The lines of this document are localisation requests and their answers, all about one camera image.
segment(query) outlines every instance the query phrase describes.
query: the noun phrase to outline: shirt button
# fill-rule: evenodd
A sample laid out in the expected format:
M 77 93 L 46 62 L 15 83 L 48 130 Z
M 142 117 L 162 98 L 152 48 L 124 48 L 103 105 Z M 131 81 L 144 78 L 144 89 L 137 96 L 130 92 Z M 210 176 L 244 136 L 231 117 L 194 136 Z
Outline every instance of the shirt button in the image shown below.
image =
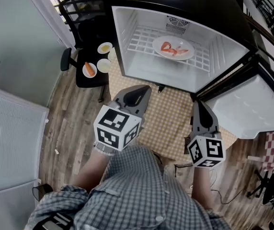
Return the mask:
M 164 217 L 162 217 L 162 216 L 157 216 L 157 217 L 155 218 L 155 220 L 158 221 L 158 222 L 161 222 L 161 221 L 164 220 Z

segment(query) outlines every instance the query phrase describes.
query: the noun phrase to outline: refrigerator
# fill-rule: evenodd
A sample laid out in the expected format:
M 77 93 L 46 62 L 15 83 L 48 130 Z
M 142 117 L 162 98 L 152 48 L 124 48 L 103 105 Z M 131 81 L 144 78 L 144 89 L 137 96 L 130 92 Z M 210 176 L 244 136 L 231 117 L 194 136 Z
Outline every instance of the refrigerator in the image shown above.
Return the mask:
M 104 0 L 104 7 L 123 76 L 189 92 L 239 138 L 274 130 L 274 72 L 235 0 Z M 157 40 L 168 36 L 189 42 L 193 56 L 162 55 Z

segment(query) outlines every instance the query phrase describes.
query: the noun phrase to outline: beige tablecloth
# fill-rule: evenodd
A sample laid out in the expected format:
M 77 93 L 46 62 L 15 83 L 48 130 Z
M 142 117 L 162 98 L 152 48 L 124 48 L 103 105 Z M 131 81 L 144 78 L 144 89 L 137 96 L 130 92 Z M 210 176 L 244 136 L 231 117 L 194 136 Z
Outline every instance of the beige tablecloth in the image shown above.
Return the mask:
M 184 154 L 184 137 L 191 131 L 193 102 L 190 94 L 172 88 L 165 88 L 158 93 L 158 86 L 151 82 L 123 77 L 117 58 L 114 58 L 109 72 L 111 98 L 120 90 L 139 84 L 150 85 L 152 95 L 145 114 L 144 130 L 141 131 L 138 141 L 163 157 L 191 161 L 190 156 Z M 220 132 L 225 148 L 229 148 L 237 139 L 222 127 Z

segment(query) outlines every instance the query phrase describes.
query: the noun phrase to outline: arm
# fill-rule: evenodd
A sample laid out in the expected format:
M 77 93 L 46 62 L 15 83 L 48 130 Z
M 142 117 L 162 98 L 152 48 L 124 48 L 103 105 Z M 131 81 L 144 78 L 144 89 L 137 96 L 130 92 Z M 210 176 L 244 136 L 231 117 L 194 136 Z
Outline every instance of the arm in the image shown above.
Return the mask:
M 210 191 L 209 170 L 194 168 L 194 186 L 192 198 L 199 202 L 204 209 L 212 209 L 214 200 Z
M 93 149 L 89 160 L 80 170 L 73 185 L 84 188 L 89 193 L 100 183 L 110 158 L 111 156 Z

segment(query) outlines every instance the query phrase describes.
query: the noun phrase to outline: door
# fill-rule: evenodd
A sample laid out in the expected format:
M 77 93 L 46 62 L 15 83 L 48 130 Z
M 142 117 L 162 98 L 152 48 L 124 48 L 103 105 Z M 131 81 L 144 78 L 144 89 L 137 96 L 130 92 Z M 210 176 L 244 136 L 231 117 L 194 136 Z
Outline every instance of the door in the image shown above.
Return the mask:
M 238 138 L 274 131 L 274 73 L 258 56 L 198 98 Z
M 65 49 L 31 0 L 0 0 L 0 89 L 47 105 Z

